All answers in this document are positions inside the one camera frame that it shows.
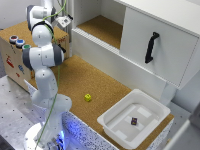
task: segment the black handle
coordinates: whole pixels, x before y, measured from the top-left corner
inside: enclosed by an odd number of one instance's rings
[[[151,53],[153,50],[153,45],[154,45],[154,40],[157,39],[160,35],[156,32],[153,32],[153,36],[151,37],[150,41],[149,41],[149,45],[148,45],[148,49],[147,49],[147,54],[145,57],[145,63],[148,64],[149,62],[151,62],[153,60],[153,57],[151,57]]]

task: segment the brown work surface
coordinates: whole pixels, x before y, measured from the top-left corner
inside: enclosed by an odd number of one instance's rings
[[[52,70],[57,77],[57,67],[52,68]],[[97,122],[97,118],[131,92],[131,89],[75,55],[61,65],[60,71],[58,93],[67,95],[72,99],[70,111],[120,150],[123,150],[104,133],[102,126]],[[35,80],[29,82],[36,87]],[[91,102],[84,100],[86,94],[92,96]],[[169,115],[137,150],[145,150],[173,118],[173,115]]]
[[[8,43],[10,42],[9,38],[12,35],[17,35],[19,39],[25,40],[26,44],[36,47],[32,40],[31,31],[28,30],[28,23],[26,21],[0,31],[0,37]],[[55,27],[54,36],[55,39],[60,39],[64,36],[68,36],[68,34],[58,27]]]
[[[123,26],[103,16],[89,20],[78,28],[120,49]]]

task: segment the cabinet handle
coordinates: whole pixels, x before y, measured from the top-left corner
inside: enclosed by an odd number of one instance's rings
[[[149,62],[151,62],[153,60],[153,57],[151,57],[151,53],[153,50],[153,45],[154,45],[154,40],[157,39],[160,35],[156,32],[153,32],[153,36],[151,37],[150,41],[149,41],[149,45],[148,45],[148,49],[147,49],[147,54],[145,57],[145,63],[148,64]]]

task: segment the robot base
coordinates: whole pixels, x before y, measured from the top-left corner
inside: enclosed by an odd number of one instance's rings
[[[42,146],[38,144],[37,149],[35,149],[37,141],[34,140],[39,130],[42,128],[41,124],[35,124],[32,126],[25,134],[24,137],[24,150],[56,150],[55,148],[49,149],[47,145]],[[69,145],[70,139],[64,137],[63,133],[63,141],[64,141],[64,149],[66,149]]]

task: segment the white tray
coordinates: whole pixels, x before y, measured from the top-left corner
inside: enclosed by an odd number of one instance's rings
[[[133,90],[97,120],[105,133],[126,149],[136,149],[169,115],[170,109],[140,90]],[[131,120],[137,118],[137,125]]]

